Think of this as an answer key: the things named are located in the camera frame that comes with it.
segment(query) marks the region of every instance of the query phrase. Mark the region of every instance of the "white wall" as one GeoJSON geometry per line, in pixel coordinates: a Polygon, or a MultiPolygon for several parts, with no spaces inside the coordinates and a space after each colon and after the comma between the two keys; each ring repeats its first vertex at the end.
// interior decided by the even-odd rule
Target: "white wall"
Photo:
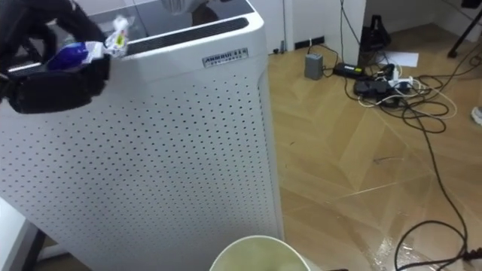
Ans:
{"type": "MultiPolygon", "coordinates": [[[[460,8],[460,0],[448,0],[449,2],[453,3],[455,6],[460,8]]],[[[459,12],[455,11],[453,7],[449,6],[442,1],[439,2],[439,12],[435,17],[435,23],[443,29],[446,29],[449,32],[452,32],[456,35],[462,35],[462,33],[467,29],[468,25],[471,23],[471,20],[467,17],[464,17],[459,12]]],[[[479,7],[477,10],[474,9],[462,9],[464,13],[469,15],[470,17],[474,18],[479,13],[479,7]]],[[[482,26],[475,26],[474,29],[470,32],[467,36],[469,41],[475,42],[479,39],[480,33],[482,32],[482,26]]]]}
{"type": "Polygon", "coordinates": [[[434,21],[436,7],[440,2],[441,0],[367,0],[364,25],[369,26],[371,16],[379,14],[388,32],[423,26],[434,21]]]}
{"type": "MultiPolygon", "coordinates": [[[[325,8],[323,20],[325,24],[326,44],[336,50],[341,56],[341,34],[340,34],[340,10],[339,0],[324,0],[325,8]]],[[[363,19],[365,14],[366,1],[369,0],[345,0],[344,9],[350,24],[355,31],[353,35],[345,18],[343,18],[343,60],[345,63],[357,64],[359,46],[357,39],[362,36],[363,19]]]]}
{"type": "Polygon", "coordinates": [[[294,42],[307,41],[325,34],[323,13],[327,1],[336,0],[290,0],[292,4],[294,42]]]}

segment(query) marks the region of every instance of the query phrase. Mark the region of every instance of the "trash bin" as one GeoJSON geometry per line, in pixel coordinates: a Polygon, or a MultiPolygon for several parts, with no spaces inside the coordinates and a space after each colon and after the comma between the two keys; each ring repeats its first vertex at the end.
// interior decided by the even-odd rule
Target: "trash bin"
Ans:
{"type": "Polygon", "coordinates": [[[210,271],[321,271],[291,246],[269,236],[250,236],[225,248],[210,271]]]}

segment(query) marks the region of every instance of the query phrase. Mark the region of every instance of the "gray plug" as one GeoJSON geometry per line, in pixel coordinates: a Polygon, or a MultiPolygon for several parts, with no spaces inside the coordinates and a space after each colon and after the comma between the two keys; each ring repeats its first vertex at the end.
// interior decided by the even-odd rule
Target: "gray plug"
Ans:
{"type": "Polygon", "coordinates": [[[304,77],[319,80],[323,76],[323,56],[317,53],[307,54],[304,60],[304,77]]]}

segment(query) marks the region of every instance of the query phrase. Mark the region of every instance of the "white cable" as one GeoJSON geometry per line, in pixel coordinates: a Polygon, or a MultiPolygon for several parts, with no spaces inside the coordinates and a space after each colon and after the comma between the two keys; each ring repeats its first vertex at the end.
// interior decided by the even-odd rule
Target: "white cable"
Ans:
{"type": "Polygon", "coordinates": [[[385,102],[386,100],[393,99],[393,98],[397,98],[397,97],[398,97],[398,98],[403,98],[404,96],[402,96],[402,95],[392,95],[392,96],[388,96],[388,97],[386,97],[385,99],[380,100],[380,101],[377,102],[377,103],[369,104],[369,105],[364,104],[364,103],[362,102],[362,97],[359,96],[359,97],[358,97],[358,103],[359,103],[361,106],[365,107],[365,108],[373,108],[373,107],[375,107],[375,106],[380,105],[382,102],[385,102]]]}
{"type": "Polygon", "coordinates": [[[448,119],[451,119],[453,117],[455,117],[457,115],[457,113],[459,112],[459,108],[457,107],[456,103],[451,99],[449,98],[447,95],[443,94],[442,92],[436,90],[435,88],[432,88],[432,87],[428,87],[422,83],[420,83],[420,81],[418,80],[413,80],[413,82],[416,82],[419,84],[419,86],[423,86],[423,88],[426,90],[427,88],[429,88],[430,90],[432,91],[435,91],[436,93],[438,93],[440,96],[444,97],[447,101],[449,101],[450,104],[452,104],[453,106],[453,114],[451,114],[450,116],[448,117],[445,117],[445,116],[434,116],[430,113],[426,113],[424,111],[420,111],[420,110],[417,110],[417,109],[413,109],[414,111],[416,112],[419,112],[420,114],[424,114],[425,116],[428,116],[428,117],[433,117],[433,118],[437,118],[439,120],[448,120],[448,119]]]}

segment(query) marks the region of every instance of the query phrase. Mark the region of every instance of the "perforated panel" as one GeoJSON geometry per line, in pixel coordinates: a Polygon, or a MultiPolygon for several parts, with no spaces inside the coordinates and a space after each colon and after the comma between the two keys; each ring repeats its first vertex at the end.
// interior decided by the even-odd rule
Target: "perforated panel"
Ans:
{"type": "Polygon", "coordinates": [[[235,239],[282,238],[265,67],[130,75],[65,113],[2,105],[0,195],[95,270],[208,269],[235,239]]]}

